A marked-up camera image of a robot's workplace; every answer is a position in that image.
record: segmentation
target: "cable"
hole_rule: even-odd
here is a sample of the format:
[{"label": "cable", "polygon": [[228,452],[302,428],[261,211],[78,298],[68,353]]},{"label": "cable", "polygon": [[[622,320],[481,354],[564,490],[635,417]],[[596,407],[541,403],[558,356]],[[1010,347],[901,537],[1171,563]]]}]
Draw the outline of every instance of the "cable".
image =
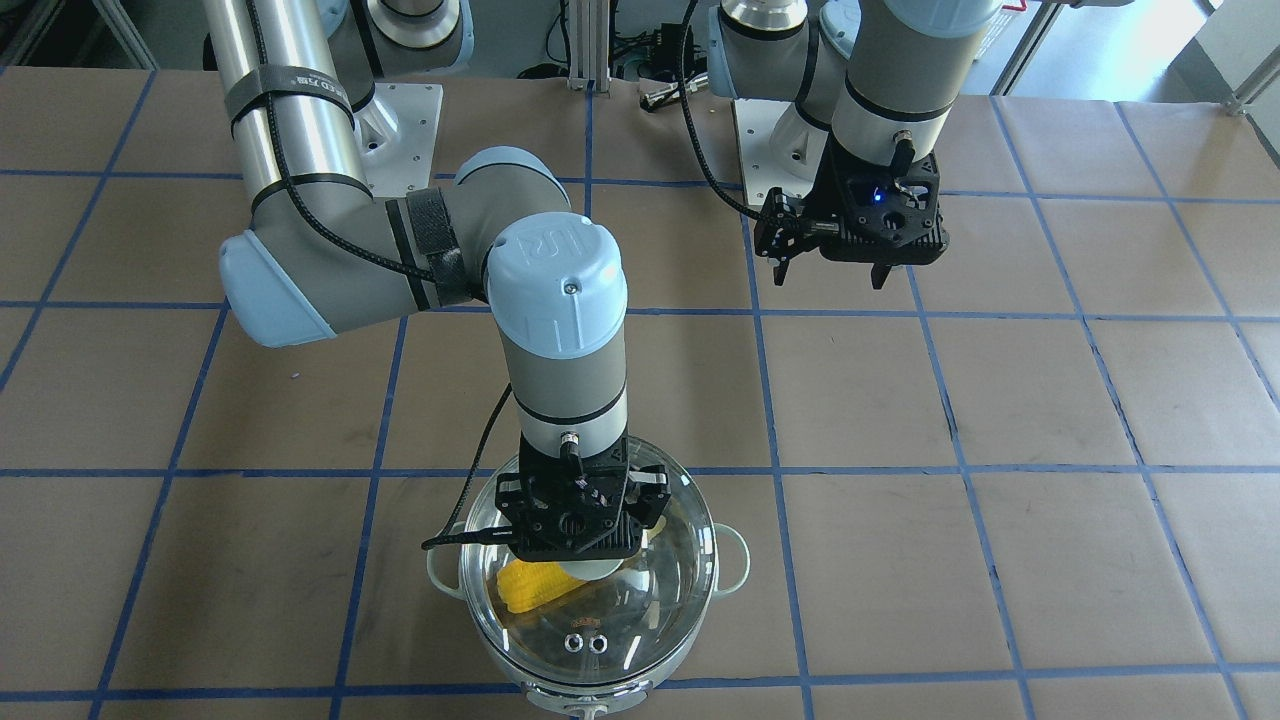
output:
[{"label": "cable", "polygon": [[716,195],[724,201],[726,205],[737,210],[739,213],[746,215],[753,220],[760,220],[762,217],[755,210],[748,208],[746,205],[739,202],[736,199],[724,192],[724,188],[719,186],[719,181],[712,173],[710,165],[707,164],[707,156],[703,154],[703,145],[698,142],[698,128],[694,127],[694,114],[689,109],[689,91],[685,87],[685,53],[689,47],[689,28],[694,19],[694,10],[698,8],[698,0],[689,0],[689,8],[685,10],[685,19],[680,23],[680,51],[676,56],[676,65],[678,72],[676,73],[676,83],[680,86],[680,109],[685,113],[685,127],[689,128],[689,142],[694,146],[694,155],[698,156],[698,167],[703,170],[703,177],[707,178],[707,183],[712,186]]},{"label": "cable", "polygon": [[552,24],[547,26],[547,35],[543,37],[543,53],[545,53],[547,56],[550,58],[552,60],[567,65],[568,64],[568,45],[564,46],[564,59],[563,60],[561,60],[556,55],[552,55],[552,50],[550,50],[550,47],[548,47],[548,45],[552,41],[552,32],[556,29],[556,26],[559,24],[561,18],[564,17],[564,3],[563,3],[563,0],[561,1],[559,6],[561,6],[561,12],[554,18],[552,18]]},{"label": "cable", "polygon": [[507,405],[507,398],[511,397],[511,383],[507,383],[507,389],[502,391],[502,397],[498,398],[498,405],[494,406],[493,413],[489,414],[489,421],[484,425],[484,432],[480,433],[480,445],[476,446],[476,456],[471,460],[471,469],[467,470],[467,479],[462,483],[462,493],[458,495],[458,502],[453,506],[453,512],[449,514],[448,521],[440,528],[440,532],[435,534],[434,538],[422,543],[422,550],[436,544],[454,544],[458,542],[472,542],[452,539],[461,536],[451,536],[449,530],[453,529],[453,524],[458,521],[458,515],[462,514],[462,506],[467,503],[467,495],[471,493],[471,480],[476,477],[476,470],[480,468],[480,456],[484,455],[484,446],[489,443],[489,433],[493,432],[493,425],[498,421],[498,415],[502,414],[502,409]]},{"label": "cable", "polygon": [[[246,6],[248,9],[250,23],[253,27],[253,42],[257,46],[257,61],[260,65],[268,64],[266,56],[266,40],[262,37],[262,23],[257,17],[257,4],[253,0],[246,0]],[[293,202],[293,208],[298,211],[298,215],[315,231],[316,234],[328,240],[330,243],[338,249],[360,258],[367,263],[372,263],[379,268],[399,273],[402,275],[408,275],[412,278],[435,282],[435,275],[429,270],[424,270],[416,265],[406,265],[403,263],[397,263],[390,258],[383,258],[376,252],[370,252],[358,245],[343,240],[338,233],[333,232],[324,223],[320,222],[311,209],[307,208],[306,201],[302,200],[302,193],[298,192],[297,184],[293,182],[293,176],[289,173],[289,165],[284,156],[284,143],[280,142],[280,128],[275,117],[275,99],[273,92],[266,92],[264,95],[265,108],[266,108],[266,128],[271,136],[271,154],[275,158],[276,170],[280,173],[280,179],[284,183],[284,190],[289,195],[289,200]]]},{"label": "cable", "polygon": [[568,46],[568,0],[561,0],[561,37],[564,38],[564,64],[573,65],[573,55]]}]

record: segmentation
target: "corn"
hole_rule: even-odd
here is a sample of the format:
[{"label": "corn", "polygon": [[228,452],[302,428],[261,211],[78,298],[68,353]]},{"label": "corn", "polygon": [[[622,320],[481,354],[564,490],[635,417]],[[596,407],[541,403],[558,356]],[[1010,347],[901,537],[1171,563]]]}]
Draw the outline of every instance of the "corn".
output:
[{"label": "corn", "polygon": [[529,612],[564,593],[586,584],[559,566],[559,562],[525,562],[512,559],[498,570],[498,597],[511,612]]}]

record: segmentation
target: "transparent pot lid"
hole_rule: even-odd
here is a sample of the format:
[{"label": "transparent pot lid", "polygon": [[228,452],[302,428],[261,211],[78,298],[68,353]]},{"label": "transparent pot lid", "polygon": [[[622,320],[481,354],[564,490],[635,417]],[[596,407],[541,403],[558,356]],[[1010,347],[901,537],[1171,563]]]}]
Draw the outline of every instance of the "transparent pot lid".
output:
[{"label": "transparent pot lid", "polygon": [[[472,618],[493,647],[526,673],[576,687],[626,682],[680,650],[707,612],[717,573],[707,502],[669,455],[639,438],[630,442],[632,466],[667,466],[671,501],[641,550],[613,573],[517,612],[498,588],[508,565],[517,564],[507,570],[508,580],[516,570],[531,571],[539,587],[573,580],[558,564],[520,568],[507,546],[462,548],[460,579]],[[494,475],[513,471],[516,459]],[[508,524],[494,507],[495,486],[490,477],[476,496],[468,530]]]}]

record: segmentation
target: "pot handle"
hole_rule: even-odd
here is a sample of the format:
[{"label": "pot handle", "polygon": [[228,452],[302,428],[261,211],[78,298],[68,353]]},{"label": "pot handle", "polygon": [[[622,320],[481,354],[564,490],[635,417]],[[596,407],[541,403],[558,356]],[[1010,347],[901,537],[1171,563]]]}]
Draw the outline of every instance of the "pot handle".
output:
[{"label": "pot handle", "polygon": [[[467,527],[466,523],[454,523],[453,528],[449,529],[449,533],[460,533],[463,529],[466,529],[466,527]],[[442,580],[440,575],[436,574],[436,571],[435,571],[435,551],[436,550],[439,550],[439,546],[428,548],[428,551],[426,551],[426,577],[431,580],[431,584],[435,585],[435,589],[443,592],[444,594],[447,594],[447,596],[449,596],[452,598],[465,601],[466,596],[462,594],[462,591],[460,588],[454,588],[454,587],[449,587],[449,585],[444,584],[444,580]]]},{"label": "pot handle", "polygon": [[719,589],[718,587],[712,588],[712,600],[719,600],[722,597],[728,597],[736,593],[739,589],[742,588],[744,584],[746,584],[746,578],[748,575],[751,574],[751,550],[746,547],[746,539],[742,537],[742,533],[735,530],[733,528],[726,525],[724,523],[714,523],[713,527],[716,528],[717,541],[722,536],[728,536],[730,538],[737,541],[739,547],[742,548],[742,577],[739,578],[736,583],[724,589]]}]

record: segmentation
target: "blue grid line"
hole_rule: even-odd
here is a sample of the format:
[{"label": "blue grid line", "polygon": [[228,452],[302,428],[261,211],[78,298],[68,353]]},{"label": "blue grid line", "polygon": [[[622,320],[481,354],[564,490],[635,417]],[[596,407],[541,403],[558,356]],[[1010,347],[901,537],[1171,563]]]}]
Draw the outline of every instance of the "blue grid line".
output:
[{"label": "blue grid line", "polygon": [[750,315],[750,307],[627,307],[627,315]]},{"label": "blue grid line", "polygon": [[244,176],[239,173],[188,173],[188,172],[136,172],[136,170],[41,170],[29,168],[0,168],[0,176],[6,177],[41,177],[41,178],[151,178],[151,179],[216,179],[239,181]]},{"label": "blue grid line", "polygon": [[582,214],[591,217],[591,155],[595,145],[595,81],[586,83],[586,132],[584,135]]},{"label": "blue grid line", "polygon": [[142,588],[142,575],[146,573],[147,560],[151,557],[151,547],[155,544],[156,533],[160,529],[160,518],[164,515],[165,505],[169,502],[169,493],[173,489],[178,457],[182,456],[182,448],[187,445],[187,433],[191,430],[191,421],[196,416],[196,406],[200,404],[200,396],[205,389],[209,368],[212,365],[214,352],[218,350],[218,341],[223,336],[223,328],[227,325],[227,314],[229,311],[230,304],[224,301],[221,310],[218,313],[218,320],[214,322],[214,331],[209,337],[205,357],[200,363],[200,372],[196,374],[196,382],[191,388],[187,411],[183,414],[182,425],[178,428],[178,438],[173,443],[169,466],[165,470],[164,480],[160,483],[155,507],[151,510],[151,519],[147,523],[147,532],[142,539],[142,548],[138,551],[138,560],[133,568],[133,578],[129,580],[129,589],[124,596],[124,606],[120,609],[120,618],[115,624],[115,634],[111,637],[111,646],[106,652],[106,662],[102,664],[102,674],[97,682],[93,705],[90,706],[88,720],[97,720],[99,714],[102,711],[106,692],[111,685],[111,675],[115,673],[115,664],[120,657],[120,648],[124,646],[124,637],[129,629],[129,619],[133,616],[133,605],[137,602],[138,591]]},{"label": "blue grid line", "polygon": [[242,181],[241,173],[179,173],[179,172],[136,172],[120,170],[110,173],[113,178],[128,179],[225,179]]},{"label": "blue grid line", "polygon": [[791,552],[791,524],[787,520],[786,489],[782,484],[782,457],[778,452],[778,433],[773,416],[773,391],[769,387],[769,360],[764,351],[764,318],[760,314],[760,293],[755,283],[755,255],[751,251],[751,228],[746,217],[742,225],[742,251],[746,258],[746,279],[751,293],[751,322],[755,328],[755,355],[760,370],[760,396],[764,402],[764,425],[769,438],[769,468],[773,475],[773,502],[778,511],[778,533],[782,541],[782,569],[787,579],[787,602],[791,610],[791,635],[796,647],[796,669],[800,671],[801,700],[805,720],[814,720],[813,692],[809,689],[809,651],[804,641],[804,620],[800,616],[800,596],[796,592],[795,556]]},{"label": "blue grid line", "polygon": [[[1027,174],[1027,168],[1023,165],[1021,156],[1018,154],[1018,147],[1014,145],[1012,136],[1009,132],[1009,126],[1005,122],[1005,115],[1000,109],[1000,104],[996,99],[991,99],[991,106],[996,114],[996,124],[1000,126],[1000,132],[1005,138],[1005,143],[1009,146],[1010,152],[1014,158],[1014,165],[1018,168],[1018,174],[1021,177],[1023,184],[1027,187],[1028,192],[1032,190],[1030,177]],[[1119,105],[1116,105],[1116,111],[1120,113]],[[1124,114],[1120,113],[1120,118],[1125,122],[1128,127],[1128,120],[1125,120]],[[1148,170],[1152,176],[1156,176],[1155,168],[1147,164]],[[1160,183],[1160,178],[1156,177],[1156,182]],[[1196,610],[1196,616],[1199,620],[1201,629],[1204,633],[1204,638],[1208,642],[1210,651],[1213,655],[1213,661],[1219,667],[1219,673],[1222,675],[1222,682],[1226,684],[1228,693],[1231,697],[1231,705],[1235,707],[1235,714],[1239,720],[1247,720],[1248,714],[1244,711],[1244,703],[1240,701],[1240,693],[1235,687],[1235,680],[1231,676],[1230,670],[1226,666],[1226,661],[1222,657],[1222,650],[1219,647],[1217,635],[1213,633],[1213,628],[1210,625],[1208,616],[1204,614],[1204,605],[1201,602],[1199,592],[1196,589],[1196,583],[1193,582],[1190,573],[1187,569],[1187,562],[1183,559],[1181,550],[1178,547],[1178,541],[1174,538],[1171,527],[1169,525],[1169,518],[1165,515],[1164,506],[1160,502],[1160,496],[1156,492],[1156,486],[1151,479],[1151,473],[1146,469],[1147,462],[1142,456],[1142,448],[1138,447],[1138,441],[1133,434],[1133,427],[1129,424],[1129,416],[1125,414],[1124,406],[1120,402],[1120,395],[1116,391],[1115,383],[1111,379],[1111,372],[1107,369],[1106,359],[1102,356],[1102,351],[1098,348],[1097,340],[1093,336],[1093,328],[1089,327],[1088,319],[1085,319],[1082,311],[1080,299],[1075,292],[1075,286],[1071,283],[1071,278],[1068,274],[1066,264],[1062,261],[1062,256],[1059,252],[1057,242],[1053,240],[1053,233],[1048,227],[1048,220],[1044,218],[1044,211],[1041,208],[1038,199],[1032,199],[1032,208],[1036,210],[1036,217],[1039,220],[1041,229],[1044,232],[1044,241],[1048,243],[1050,250],[1053,254],[1053,260],[1057,263],[1059,272],[1062,275],[1062,282],[1066,286],[1068,295],[1071,297],[1071,304],[1075,310],[1080,313],[1080,327],[1084,329],[1084,337],[1089,343],[1089,350],[1093,352],[1094,363],[1098,366],[1098,373],[1102,375],[1102,383],[1107,388],[1107,395],[1111,397],[1111,404],[1115,406],[1116,415],[1120,418],[1120,425],[1124,428],[1125,439],[1129,442],[1129,448],[1133,452],[1134,461],[1140,468],[1142,482],[1147,488],[1147,495],[1151,498],[1152,509],[1156,514],[1156,520],[1160,524],[1161,532],[1165,534],[1165,542],[1169,546],[1169,551],[1174,556],[1175,565],[1178,566],[1178,573],[1181,575],[1183,585],[1187,591],[1187,596]]]},{"label": "blue grid line", "polygon": [[1018,637],[1014,634],[1014,621],[1009,614],[1009,605],[1005,602],[1005,588],[996,573],[996,556],[991,548],[991,538],[987,536],[987,521],[982,515],[982,505],[978,502],[978,491],[973,486],[973,477],[969,473],[964,455],[964,446],[960,442],[960,429],[956,424],[955,410],[951,406],[951,392],[947,391],[946,377],[942,374],[942,363],[938,360],[938,348],[933,343],[933,332],[929,329],[929,319],[924,316],[924,300],[920,297],[920,284],[916,282],[915,272],[906,268],[906,279],[911,286],[911,297],[915,301],[915,310],[920,318],[920,331],[924,334],[924,347],[929,354],[929,365],[933,368],[933,379],[938,386],[938,397],[942,402],[942,413],[947,419],[947,432],[951,436],[951,448],[955,451],[956,464],[960,468],[960,479],[964,483],[965,497],[969,502],[969,511],[973,514],[974,529],[978,533],[978,544],[982,547],[983,562],[987,565],[987,579],[991,582],[991,592],[996,601],[996,610],[1000,612],[1000,625],[1005,633],[1005,643],[1009,646],[1009,660],[1012,664],[1014,678],[1018,680],[1018,692],[1023,698],[1023,711],[1027,720],[1036,720],[1036,706],[1032,703],[1030,685],[1027,684],[1027,673],[1023,669],[1021,651],[1018,648]]},{"label": "blue grid line", "polygon": [[[351,666],[351,651],[356,642],[356,619],[360,616],[360,596],[365,587],[365,568],[369,562],[369,543],[374,534],[374,511],[378,506],[378,487],[381,479],[383,457],[387,452],[387,436],[392,427],[392,409],[396,404],[396,386],[399,383],[401,359],[404,356],[404,336],[408,333],[408,318],[399,319],[396,331],[396,350],[392,351],[392,366],[387,378],[387,396],[383,400],[383,415],[378,427],[378,445],[374,447],[374,464],[369,477],[369,496],[365,500],[365,519],[360,529],[360,551],[356,555],[356,571],[351,582],[351,600],[347,603],[347,621],[342,630],[342,648],[338,651],[338,671],[334,687],[347,685],[347,670]],[[330,720],[342,715],[342,696],[335,693],[329,703]]]},{"label": "blue grid line", "polygon": [[1068,678],[1138,678],[1151,675],[1216,675],[1217,665],[1116,665],[1111,667],[1051,667],[1028,670],[1028,676],[1037,680],[1061,680]]},{"label": "blue grid line", "polygon": [[[1158,173],[1156,173],[1156,167],[1151,163],[1151,158],[1147,155],[1146,149],[1138,140],[1138,135],[1129,123],[1129,118],[1124,114],[1124,109],[1119,102],[1115,104],[1115,109],[1116,114],[1120,115],[1120,122],[1124,123],[1125,132],[1128,132],[1129,138],[1133,140],[1134,147],[1138,150],[1138,155],[1142,156],[1142,161],[1147,165],[1147,170],[1151,173],[1151,177],[1155,178],[1156,186],[1160,188],[1160,193],[1167,199],[1169,192],[1165,188],[1165,183],[1160,179]],[[1204,259],[1201,256],[1199,249],[1196,247],[1196,241],[1187,229],[1181,213],[1178,211],[1178,206],[1172,201],[1169,201],[1169,210],[1174,214],[1174,219],[1178,222],[1178,229],[1181,231],[1183,238],[1187,241],[1192,255],[1196,256],[1196,263],[1199,264],[1201,270],[1204,273],[1204,279],[1208,282],[1210,288],[1213,291],[1219,304],[1222,306],[1222,311],[1226,313],[1228,318],[1231,318],[1231,307],[1228,305],[1226,297],[1222,296],[1222,291],[1213,281],[1213,275],[1208,272],[1208,265],[1204,264]],[[1272,388],[1271,383],[1267,380],[1266,373],[1262,372],[1262,366],[1258,364],[1258,359],[1254,355],[1253,348],[1249,347],[1249,342],[1244,338],[1244,333],[1240,331],[1240,325],[1234,322],[1234,318],[1231,319],[1231,325],[1235,331],[1236,338],[1240,341],[1240,346],[1244,348],[1244,354],[1248,356],[1249,363],[1253,364],[1253,370],[1258,374],[1258,379],[1262,380],[1262,386],[1271,397],[1272,405],[1280,409],[1280,400],[1276,398],[1275,388]],[[1128,423],[1124,416],[1121,416],[1121,420]],[[1248,717],[1248,712],[1244,710],[1244,702],[1240,698],[1239,688],[1235,685],[1235,678],[1226,666],[1226,659],[1222,656],[1222,648],[1217,642],[1217,633],[1213,630],[1213,625],[1208,620],[1208,614],[1204,611],[1204,603],[1201,600],[1199,591],[1196,588],[1196,580],[1192,578],[1190,569],[1187,566],[1187,560],[1183,557],[1183,551],[1178,546],[1178,538],[1174,537],[1172,525],[1169,523],[1169,516],[1165,514],[1164,503],[1160,500],[1160,495],[1156,492],[1156,484],[1152,482],[1149,473],[1143,473],[1143,483],[1147,486],[1147,493],[1151,496],[1152,506],[1156,510],[1156,519],[1160,521],[1160,529],[1165,533],[1165,541],[1169,543],[1169,550],[1172,552],[1174,560],[1176,561],[1178,573],[1181,575],[1183,584],[1187,587],[1187,594],[1190,597],[1192,606],[1196,609],[1196,616],[1199,619],[1201,628],[1204,630],[1204,639],[1208,641],[1210,650],[1213,653],[1213,661],[1217,662],[1217,666],[1222,673],[1222,680],[1226,683],[1226,691],[1231,697],[1231,705],[1235,706],[1235,714],[1240,720],[1245,720]]]},{"label": "blue grid line", "polygon": [[[1082,465],[1082,464],[991,464],[965,465],[973,474],[1002,473],[1110,473],[1157,475],[1280,475],[1280,465]],[[959,465],[780,465],[788,477],[803,475],[957,475]],[[481,468],[479,475],[493,474]],[[772,475],[772,466],[689,468],[692,475]],[[163,478],[163,468],[0,468],[0,478]],[[239,475],[243,478],[367,478],[366,468],[179,468],[175,478]],[[383,468],[383,478],[462,478],[466,468]]]},{"label": "blue grid line", "polygon": [[[1248,662],[1231,665],[1235,673],[1280,674],[1280,662]],[[1025,674],[1033,680],[1088,679],[1088,678],[1149,678],[1211,675],[1219,673],[1213,664],[1190,665],[1116,665],[1083,667],[1038,667]],[[771,675],[764,678],[686,678],[664,682],[664,691],[685,689],[736,689],[736,688],[795,688],[795,687],[850,687],[850,685],[915,685],[931,683],[983,683],[1015,680],[1012,670],[954,670],[934,673],[884,673],[855,675]],[[520,688],[511,683],[440,683],[440,684],[378,684],[347,687],[227,687],[227,688],[120,688],[102,693],[106,702],[129,700],[276,700],[276,698],[332,698],[332,697],[408,697],[408,696],[481,696],[516,694]],[[14,702],[86,702],[97,697],[97,691],[0,691],[0,703]]]},{"label": "blue grid line", "polygon": [[22,168],[0,169],[0,176],[37,177],[37,178],[100,178],[104,173],[93,170],[27,170]]},{"label": "blue grid line", "polygon": [[[147,301],[147,300],[0,300],[0,307],[56,307],[72,310],[218,310],[220,302],[200,301]],[[445,307],[433,307],[430,313],[458,313],[488,315],[493,310],[488,305],[449,305]],[[739,315],[749,316],[755,310],[750,307],[628,307],[628,315]],[[914,310],[859,310],[836,307],[762,307],[760,315],[782,318],[916,318]],[[980,310],[925,310],[924,316],[929,319],[961,319],[961,320],[1056,320],[1079,322],[1080,315],[1074,313],[1001,313]],[[1226,315],[1133,315],[1133,314],[1106,314],[1085,313],[1088,320],[1107,322],[1140,322],[1140,323],[1254,323],[1277,324],[1280,315],[1247,315],[1229,318]]]},{"label": "blue grid line", "polygon": [[1228,662],[1233,673],[1280,673],[1280,662]]},{"label": "blue grid line", "polygon": [[84,206],[84,213],[76,224],[76,229],[72,232],[70,240],[67,241],[67,247],[58,259],[58,264],[54,266],[54,273],[49,277],[49,282],[45,283],[45,291],[40,293],[40,305],[36,306],[31,318],[27,320],[27,328],[22,332],[22,337],[18,338],[18,345],[14,346],[13,352],[9,354],[9,361],[5,364],[4,370],[0,370],[0,392],[4,391],[6,384],[9,384],[9,378],[13,377],[13,369],[18,366],[18,359],[22,357],[22,352],[27,348],[27,343],[31,341],[31,333],[36,331],[36,323],[40,322],[40,315],[44,311],[42,306],[49,302],[49,297],[54,293],[54,287],[58,286],[58,278],[61,277],[63,270],[67,268],[67,261],[70,259],[72,251],[76,250],[76,243],[79,242],[81,234],[88,225],[90,217],[93,215],[93,208],[97,206],[97,201],[102,196],[102,190],[106,187],[106,179],[110,176],[111,169],[115,167],[115,161],[120,159],[124,143],[129,140],[129,133],[133,131],[133,124],[142,113],[142,104],[146,102],[147,95],[151,92],[151,85],[155,79],[155,72],[147,74],[147,81],[142,85],[142,91],[138,92],[138,99],[133,104],[133,111],[129,113],[129,119],[125,120],[124,128],[120,131],[120,137],[115,141],[115,147],[111,150],[111,156],[106,161],[106,168],[102,173],[100,173],[97,186],[93,188],[93,195],[90,196],[88,204]]},{"label": "blue grid line", "polygon": [[72,310],[220,310],[221,302],[152,302],[152,301],[100,301],[50,300],[45,307]]},{"label": "blue grid line", "polygon": [[3,468],[0,478],[163,478],[163,469],[138,468]]},{"label": "blue grid line", "polygon": [[812,679],[814,685],[915,685],[927,683],[989,683],[1016,680],[1014,670],[956,670],[942,673],[890,673],[883,675],[820,675]]},{"label": "blue grid line", "polygon": [[[154,178],[154,179],[212,179],[212,181],[241,181],[244,178],[241,173],[201,173],[201,172],[180,172],[180,170],[113,170],[110,173],[100,173],[93,170],[45,170],[33,168],[0,168],[0,176],[35,176],[35,177],[55,177],[55,178],[97,178],[106,176],[109,178]],[[433,179],[447,179],[452,181],[457,178],[456,173],[433,173]],[[584,184],[586,183],[585,177],[572,177],[572,176],[557,176],[557,181],[561,184]],[[686,181],[660,181],[660,179],[637,179],[637,178],[591,178],[594,184],[614,184],[614,186],[636,186],[636,187],[675,187],[675,188],[696,188],[696,187],[709,187],[704,179],[686,179]],[[736,182],[721,182],[721,186],[726,190],[744,190],[741,183]],[[1071,192],[1014,192],[1014,191],[1001,191],[1001,190],[943,190],[942,196],[945,197],[1004,197],[1004,199],[1037,199],[1037,200],[1084,200],[1096,202],[1165,202],[1165,197],[1149,197],[1149,196],[1125,196],[1125,195],[1082,195]],[[1189,202],[1201,205],[1280,205],[1280,199],[1270,197],[1169,197],[1167,200],[1172,202]]]},{"label": "blue grid line", "polygon": [[1152,164],[1151,158],[1147,155],[1147,150],[1142,146],[1138,140],[1138,133],[1134,132],[1133,126],[1129,123],[1129,117],[1124,114],[1124,108],[1117,102],[1115,105],[1116,113],[1120,115],[1120,122],[1124,123],[1125,131],[1129,133],[1129,138],[1133,140],[1134,147],[1138,149],[1138,155],[1142,156],[1142,161],[1146,163],[1147,170],[1151,177],[1156,179],[1156,187],[1160,188],[1160,195],[1165,197],[1169,204],[1169,210],[1174,214],[1174,220],[1178,222],[1178,229],[1181,231],[1183,238],[1187,241],[1187,246],[1190,249],[1192,255],[1196,258],[1196,264],[1199,265],[1201,272],[1204,273],[1204,279],[1208,282],[1210,290],[1213,291],[1213,296],[1217,297],[1219,305],[1222,306],[1222,313],[1226,314],[1226,319],[1231,323],[1231,329],[1235,331],[1235,337],[1240,341],[1240,347],[1244,348],[1244,355],[1249,359],[1249,364],[1253,365],[1253,372],[1257,373],[1258,379],[1262,380],[1262,387],[1266,388],[1267,396],[1271,397],[1271,404],[1280,410],[1280,396],[1276,395],[1275,387],[1267,378],[1266,372],[1262,369],[1262,364],[1258,363],[1258,355],[1253,351],[1249,345],[1248,338],[1244,337],[1244,332],[1240,329],[1240,324],[1235,322],[1235,315],[1231,313],[1231,306],[1226,301],[1226,296],[1222,295],[1222,288],[1219,287],[1217,281],[1213,279],[1213,274],[1208,270],[1208,264],[1204,263],[1204,256],[1201,255],[1199,247],[1196,246],[1196,238],[1192,237],[1190,231],[1187,228],[1187,223],[1183,220],[1181,211],[1178,210],[1178,205],[1169,197],[1169,190],[1165,187],[1165,182],[1160,179],[1156,174],[1156,165]]}]

